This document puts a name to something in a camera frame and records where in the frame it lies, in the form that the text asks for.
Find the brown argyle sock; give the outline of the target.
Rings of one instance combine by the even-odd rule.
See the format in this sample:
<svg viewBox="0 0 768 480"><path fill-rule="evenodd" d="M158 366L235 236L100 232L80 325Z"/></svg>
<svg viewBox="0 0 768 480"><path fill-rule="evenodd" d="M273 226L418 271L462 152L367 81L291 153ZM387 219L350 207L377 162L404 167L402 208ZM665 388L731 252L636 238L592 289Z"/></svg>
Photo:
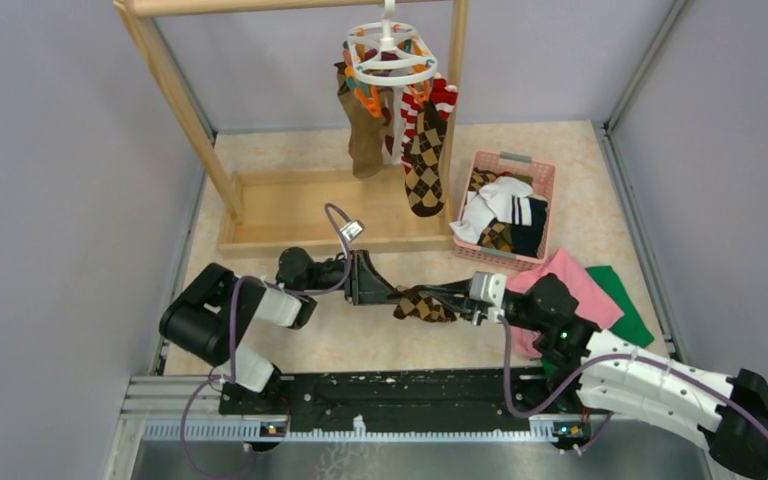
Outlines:
<svg viewBox="0 0 768 480"><path fill-rule="evenodd" d="M435 104L428 101L417 115L415 136L405 147L412 165L405 192L410 210L420 218L438 215L445 205L440 164L447 127Z"/></svg>
<svg viewBox="0 0 768 480"><path fill-rule="evenodd" d="M426 323L453 323L456 313L419 286L398 286L392 297L396 300L393 317L398 320L415 318Z"/></svg>

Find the white sock black stripes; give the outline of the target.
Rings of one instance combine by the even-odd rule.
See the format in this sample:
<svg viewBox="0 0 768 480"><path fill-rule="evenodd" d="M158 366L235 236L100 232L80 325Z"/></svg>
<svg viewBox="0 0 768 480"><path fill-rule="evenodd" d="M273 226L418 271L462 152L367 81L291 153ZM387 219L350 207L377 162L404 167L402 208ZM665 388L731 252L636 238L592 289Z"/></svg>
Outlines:
<svg viewBox="0 0 768 480"><path fill-rule="evenodd" d="M510 176L499 177L478 190L498 221L521 226L532 225L529 198L533 193L531 185Z"/></svg>

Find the red white striped sock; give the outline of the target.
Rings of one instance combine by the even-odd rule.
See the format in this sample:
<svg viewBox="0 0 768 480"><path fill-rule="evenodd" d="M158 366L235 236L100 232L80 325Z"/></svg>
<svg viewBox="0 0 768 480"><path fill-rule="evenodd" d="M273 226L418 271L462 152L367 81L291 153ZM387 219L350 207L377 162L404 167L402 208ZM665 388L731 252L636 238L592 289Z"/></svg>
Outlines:
<svg viewBox="0 0 768 480"><path fill-rule="evenodd" d="M436 111L442 118L447 120L453 112L458 100L459 93L457 87L455 85L450 85L440 73L434 75L429 85L431 86L430 102L434 105ZM417 115L420 107L423 106L424 103L416 99L414 92L409 87L403 89L400 101L400 118L402 125L401 162L403 164L408 164L408 143L415 136Z"/></svg>

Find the white round clip hanger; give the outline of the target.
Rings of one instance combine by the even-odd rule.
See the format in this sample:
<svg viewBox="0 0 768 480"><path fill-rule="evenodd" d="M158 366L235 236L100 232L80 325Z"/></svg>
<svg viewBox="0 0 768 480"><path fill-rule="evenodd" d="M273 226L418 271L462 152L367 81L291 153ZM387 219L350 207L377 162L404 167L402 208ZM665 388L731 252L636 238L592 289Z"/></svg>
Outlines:
<svg viewBox="0 0 768 480"><path fill-rule="evenodd" d="M350 29L344 42L346 85L375 118L382 116L382 89L406 88L422 104L438 73L438 61L418 30L394 20L395 9L396 2L386 0L381 20Z"/></svg>

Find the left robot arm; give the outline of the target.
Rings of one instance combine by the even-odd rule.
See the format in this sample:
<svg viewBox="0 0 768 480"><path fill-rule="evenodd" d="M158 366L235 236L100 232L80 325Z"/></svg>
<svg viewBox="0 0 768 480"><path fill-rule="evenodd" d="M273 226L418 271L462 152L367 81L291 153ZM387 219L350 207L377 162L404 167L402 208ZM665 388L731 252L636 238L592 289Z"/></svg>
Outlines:
<svg viewBox="0 0 768 480"><path fill-rule="evenodd" d="M366 250L316 261L305 249L291 247L280 255L272 283L209 264L163 313L159 333L217 368L221 379L243 389L243 401L263 414L279 404L280 370L244 343L252 323L299 330L319 295L340 292L352 305L386 305L394 303L395 291Z"/></svg>

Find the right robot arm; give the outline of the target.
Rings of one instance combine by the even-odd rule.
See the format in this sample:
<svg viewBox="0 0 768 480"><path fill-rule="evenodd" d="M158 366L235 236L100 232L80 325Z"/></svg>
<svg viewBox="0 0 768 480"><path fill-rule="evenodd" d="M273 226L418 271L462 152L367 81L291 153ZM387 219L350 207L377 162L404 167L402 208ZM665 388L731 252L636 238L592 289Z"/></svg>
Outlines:
<svg viewBox="0 0 768 480"><path fill-rule="evenodd" d="M416 290L456 318L502 325L503 398L512 416L527 419L550 406L572 412L579 405L620 414L683 437L736 475L768 479L768 383L760 374L742 369L729 376L638 347L579 316L577 299L554 274L526 292L489 272ZM536 349L561 374L529 410L516 407L512 392L515 328L537 332Z"/></svg>

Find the brown argyle socks in basket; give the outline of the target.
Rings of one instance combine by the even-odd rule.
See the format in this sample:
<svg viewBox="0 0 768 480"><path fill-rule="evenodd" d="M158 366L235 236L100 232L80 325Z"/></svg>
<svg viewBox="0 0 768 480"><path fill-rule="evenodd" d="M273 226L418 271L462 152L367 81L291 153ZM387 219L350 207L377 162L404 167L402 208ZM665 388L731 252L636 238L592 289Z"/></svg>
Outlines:
<svg viewBox="0 0 768 480"><path fill-rule="evenodd" d="M466 204L479 192L481 187L495 182L500 177L501 174L491 170L474 168L470 175ZM498 220L491 220L480 233L478 244L482 247L512 253L514 244L511 227Z"/></svg>

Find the white sock in basket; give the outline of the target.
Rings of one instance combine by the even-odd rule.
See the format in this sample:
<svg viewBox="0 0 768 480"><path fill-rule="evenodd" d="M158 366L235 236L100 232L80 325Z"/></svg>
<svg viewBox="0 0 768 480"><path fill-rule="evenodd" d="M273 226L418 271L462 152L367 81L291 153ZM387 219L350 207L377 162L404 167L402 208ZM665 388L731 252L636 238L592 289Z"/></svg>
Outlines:
<svg viewBox="0 0 768 480"><path fill-rule="evenodd" d="M482 232L496 216L485 199L477 192L468 191L461 218L449 223L455 237L471 245L477 245Z"/></svg>

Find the navy sock in basket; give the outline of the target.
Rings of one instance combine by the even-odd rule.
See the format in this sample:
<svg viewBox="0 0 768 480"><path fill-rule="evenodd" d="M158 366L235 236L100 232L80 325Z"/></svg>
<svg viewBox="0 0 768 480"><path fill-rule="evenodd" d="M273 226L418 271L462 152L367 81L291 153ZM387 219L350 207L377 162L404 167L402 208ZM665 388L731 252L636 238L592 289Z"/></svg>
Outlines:
<svg viewBox="0 0 768 480"><path fill-rule="evenodd" d="M533 197L514 198L512 210L512 251L537 258L548 220L549 202Z"/></svg>

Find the pink cloth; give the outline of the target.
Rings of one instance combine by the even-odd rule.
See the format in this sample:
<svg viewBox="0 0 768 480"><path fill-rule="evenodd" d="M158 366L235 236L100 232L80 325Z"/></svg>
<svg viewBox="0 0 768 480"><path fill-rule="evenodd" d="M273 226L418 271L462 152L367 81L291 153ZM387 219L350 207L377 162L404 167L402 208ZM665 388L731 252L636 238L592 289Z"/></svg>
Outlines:
<svg viewBox="0 0 768 480"><path fill-rule="evenodd" d="M511 275L507 289L528 292L541 278L555 275L578 301L575 313L601 328L612 327L623 316L620 306L596 283L576 259L560 248L538 268Z"/></svg>

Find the pink laundry basket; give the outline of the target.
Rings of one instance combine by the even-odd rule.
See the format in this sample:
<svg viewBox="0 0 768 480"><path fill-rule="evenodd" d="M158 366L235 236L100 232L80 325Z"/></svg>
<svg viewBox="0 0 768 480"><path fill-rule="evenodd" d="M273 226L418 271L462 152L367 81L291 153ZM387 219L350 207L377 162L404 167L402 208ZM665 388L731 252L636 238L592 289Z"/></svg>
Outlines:
<svg viewBox="0 0 768 480"><path fill-rule="evenodd" d="M455 235L454 254L460 258L517 270L529 270L543 264L548 256L553 193L557 173L556 166L550 162L541 162L528 156L516 155L509 152L478 151L474 156L469 175L465 181L465 193L463 194L459 213L455 221L459 220L463 213L470 175L474 168L491 170L494 173L501 174L501 177L515 177L531 185L534 193L530 197L549 202L548 220L537 258L517 255L514 252L502 252L492 248L482 247L479 244L471 245L460 241Z"/></svg>

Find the tan hanging sock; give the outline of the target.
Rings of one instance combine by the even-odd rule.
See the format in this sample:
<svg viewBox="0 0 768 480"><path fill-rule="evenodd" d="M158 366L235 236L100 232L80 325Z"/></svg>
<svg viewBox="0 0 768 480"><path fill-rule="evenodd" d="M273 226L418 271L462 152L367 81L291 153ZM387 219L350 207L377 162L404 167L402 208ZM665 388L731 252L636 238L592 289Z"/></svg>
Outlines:
<svg viewBox="0 0 768 480"><path fill-rule="evenodd" d="M372 116L350 90L346 63L338 62L334 67L337 70L337 99L350 125L347 151L352 160L352 174L357 179L367 179L380 172L384 165L384 120Z"/></svg>

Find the green cloth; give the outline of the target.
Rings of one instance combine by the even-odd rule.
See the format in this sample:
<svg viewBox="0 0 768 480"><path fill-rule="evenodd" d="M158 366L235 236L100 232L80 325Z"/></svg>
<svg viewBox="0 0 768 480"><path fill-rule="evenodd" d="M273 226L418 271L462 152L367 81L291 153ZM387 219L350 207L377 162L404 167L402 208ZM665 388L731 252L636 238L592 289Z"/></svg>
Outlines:
<svg viewBox="0 0 768 480"><path fill-rule="evenodd" d="M576 314L638 347L655 340L611 266L569 266L556 272L578 301Z"/></svg>

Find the wooden drying rack frame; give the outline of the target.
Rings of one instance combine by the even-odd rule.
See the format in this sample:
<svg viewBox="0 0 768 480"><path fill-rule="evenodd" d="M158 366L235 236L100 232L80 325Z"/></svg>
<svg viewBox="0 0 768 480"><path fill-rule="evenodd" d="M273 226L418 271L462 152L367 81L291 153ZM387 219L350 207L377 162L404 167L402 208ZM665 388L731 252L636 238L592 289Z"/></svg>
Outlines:
<svg viewBox="0 0 768 480"><path fill-rule="evenodd" d="M452 210L435 217L410 215L396 192L397 167L358 181L346 169L274 169L227 172L214 149L214 133L203 122L177 62L154 22L157 17L280 11L330 7L328 1L117 1L114 6L143 55L160 91L197 153L226 210L218 250L239 258L279 254L294 245L328 253L338 236L323 206L328 201L358 207L373 216L360 238L374 252L444 251L454 246L448 223Z"/></svg>

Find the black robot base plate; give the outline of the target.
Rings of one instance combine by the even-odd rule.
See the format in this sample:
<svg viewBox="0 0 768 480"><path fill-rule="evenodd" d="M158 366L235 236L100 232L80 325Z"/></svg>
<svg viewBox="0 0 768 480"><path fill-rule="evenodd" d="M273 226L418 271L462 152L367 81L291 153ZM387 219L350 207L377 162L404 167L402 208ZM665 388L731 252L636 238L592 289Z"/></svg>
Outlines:
<svg viewBox="0 0 768 480"><path fill-rule="evenodd" d="M526 431L551 416L582 417L569 394L540 414L514 417L501 368L283 374L261 393L224 386L219 412L286 417L293 433L347 432L356 418L370 433L461 434Z"/></svg>

